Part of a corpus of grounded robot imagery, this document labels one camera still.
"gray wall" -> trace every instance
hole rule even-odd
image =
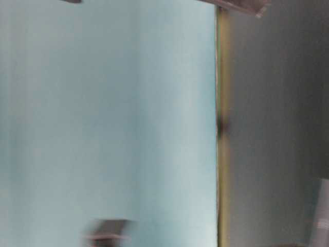
[[[278,0],[231,16],[231,246],[307,241],[311,178],[329,175],[328,10]]]

